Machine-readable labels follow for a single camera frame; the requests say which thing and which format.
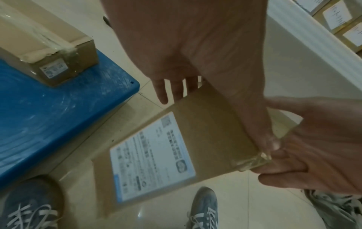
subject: white shelf edge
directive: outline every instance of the white shelf edge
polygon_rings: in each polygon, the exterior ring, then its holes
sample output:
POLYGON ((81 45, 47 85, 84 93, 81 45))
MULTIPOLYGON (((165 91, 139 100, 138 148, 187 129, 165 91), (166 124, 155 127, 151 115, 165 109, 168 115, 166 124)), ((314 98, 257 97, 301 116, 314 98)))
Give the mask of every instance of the white shelf edge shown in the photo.
POLYGON ((362 59, 295 2, 269 0, 268 15, 362 91, 362 59))

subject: blue table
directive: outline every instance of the blue table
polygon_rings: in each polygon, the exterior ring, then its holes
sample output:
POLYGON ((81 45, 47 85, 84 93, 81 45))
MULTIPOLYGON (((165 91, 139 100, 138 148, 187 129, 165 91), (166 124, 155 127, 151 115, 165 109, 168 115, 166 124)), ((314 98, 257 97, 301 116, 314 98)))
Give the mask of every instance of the blue table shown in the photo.
POLYGON ((98 51, 100 63, 49 88, 0 60, 0 188, 140 89, 98 51))

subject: sneaker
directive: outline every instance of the sneaker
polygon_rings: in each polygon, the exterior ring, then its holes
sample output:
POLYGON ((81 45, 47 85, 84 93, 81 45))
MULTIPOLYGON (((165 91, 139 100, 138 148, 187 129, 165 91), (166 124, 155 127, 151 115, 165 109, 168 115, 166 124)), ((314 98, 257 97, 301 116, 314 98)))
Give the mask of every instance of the sneaker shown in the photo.
POLYGON ((21 182, 5 201, 1 229, 56 229, 64 211, 60 186, 47 176, 21 182))
POLYGON ((196 193, 188 214, 187 229, 218 229, 218 200, 212 189, 202 187, 196 193))

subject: white sticker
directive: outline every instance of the white sticker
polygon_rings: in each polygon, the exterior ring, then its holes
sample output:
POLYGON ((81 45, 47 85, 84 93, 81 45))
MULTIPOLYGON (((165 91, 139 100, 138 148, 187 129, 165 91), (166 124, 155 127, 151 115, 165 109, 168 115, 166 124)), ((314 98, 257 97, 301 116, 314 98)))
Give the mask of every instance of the white sticker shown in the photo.
POLYGON ((323 0, 295 0, 301 7, 308 12, 312 12, 323 0))
POLYGON ((358 23, 355 27, 348 30, 345 34, 343 34, 345 38, 350 40, 354 45, 361 46, 362 45, 362 23, 358 23))
POLYGON ((53 61, 47 65, 40 67, 40 69, 49 79, 51 79, 53 77, 56 77, 60 73, 64 72, 65 70, 67 70, 68 66, 64 62, 64 60, 60 58, 57 59, 56 61, 53 61))
POLYGON ((352 15, 343 0, 325 10, 323 16, 330 29, 335 29, 352 19, 352 15))
POLYGON ((113 147, 110 158, 120 203, 196 175, 172 112, 113 147))

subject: tile floor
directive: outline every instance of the tile floor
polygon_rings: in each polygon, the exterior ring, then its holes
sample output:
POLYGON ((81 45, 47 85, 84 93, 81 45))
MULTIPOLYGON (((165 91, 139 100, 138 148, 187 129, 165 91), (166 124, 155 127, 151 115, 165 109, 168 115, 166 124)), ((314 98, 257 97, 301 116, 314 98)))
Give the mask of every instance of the tile floor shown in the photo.
POLYGON ((182 229, 193 196, 202 185, 212 188, 218 196, 220 229, 325 228, 299 190, 263 186, 251 172, 213 178, 117 212, 107 219, 99 218, 91 159, 167 105, 160 104, 149 79, 128 59, 112 29, 103 22, 104 12, 98 0, 34 1, 92 36, 101 52, 141 84, 140 92, 127 103, 26 175, 50 174, 63 186, 68 204, 60 229, 182 229))

